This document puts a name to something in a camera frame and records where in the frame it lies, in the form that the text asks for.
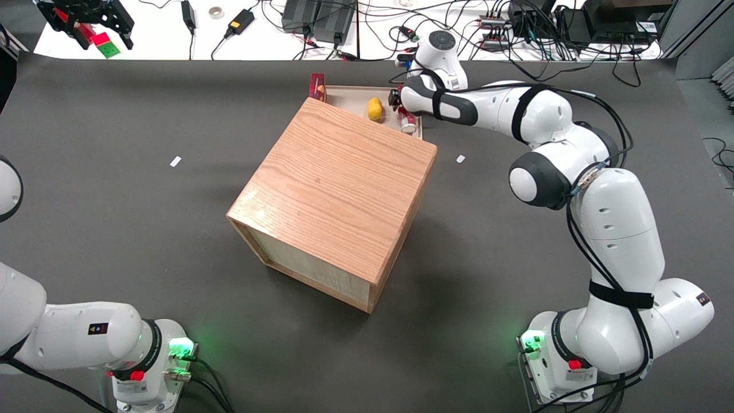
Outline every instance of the cardboard tray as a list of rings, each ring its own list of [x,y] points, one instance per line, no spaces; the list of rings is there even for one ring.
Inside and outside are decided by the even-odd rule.
[[[382,111],[384,115],[377,123],[400,132],[400,119],[398,119],[398,112],[393,112],[393,109],[388,105],[390,89],[390,87],[327,85],[326,103],[340,109],[347,110],[366,119],[367,102],[372,98],[379,98],[382,102]],[[413,135],[408,136],[417,137],[418,139],[423,140],[423,124],[420,116],[415,117],[415,125],[418,127],[418,130],[416,130]]]

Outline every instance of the dark gray mat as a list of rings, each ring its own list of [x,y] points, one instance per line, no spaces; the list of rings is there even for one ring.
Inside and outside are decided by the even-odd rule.
[[[597,93],[626,121],[637,143],[628,168],[653,205],[665,277],[700,285],[716,318],[656,361],[622,411],[725,412],[734,401],[732,204],[674,65],[638,66],[639,89],[604,64],[553,83]],[[466,68],[471,85],[523,79],[499,62]],[[434,173],[370,317],[267,270],[226,221],[311,72],[332,85],[375,86],[397,73],[389,62],[23,56],[0,116],[0,153],[22,172],[26,198],[0,227],[0,260],[40,281],[51,303],[119,301],[179,321],[239,412],[524,412],[515,335],[538,312],[585,305],[589,266],[562,212],[511,194],[508,167],[526,151],[512,138],[426,122],[426,139],[439,146]],[[613,131],[601,109],[572,104],[575,119]],[[86,372],[56,376],[96,392]],[[208,400],[188,386],[179,411],[213,409]],[[1,377],[0,403],[3,412],[91,412],[27,377]]]

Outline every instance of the red button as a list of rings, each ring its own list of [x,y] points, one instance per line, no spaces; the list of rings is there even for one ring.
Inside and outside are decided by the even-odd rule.
[[[141,381],[144,376],[145,376],[145,372],[140,371],[140,370],[134,371],[134,372],[130,373],[130,380],[132,380],[132,381]]]

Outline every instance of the green block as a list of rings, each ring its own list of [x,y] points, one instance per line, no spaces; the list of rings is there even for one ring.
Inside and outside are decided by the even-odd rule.
[[[97,49],[102,52],[102,55],[104,55],[105,59],[109,59],[116,54],[120,54],[120,50],[117,48],[117,46],[115,46],[113,42],[102,43],[101,45],[97,46]]]

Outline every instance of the wooden box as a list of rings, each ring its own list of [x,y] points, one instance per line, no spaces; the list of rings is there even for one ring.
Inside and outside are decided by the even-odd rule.
[[[371,313],[436,153],[308,98],[227,219],[264,264]]]

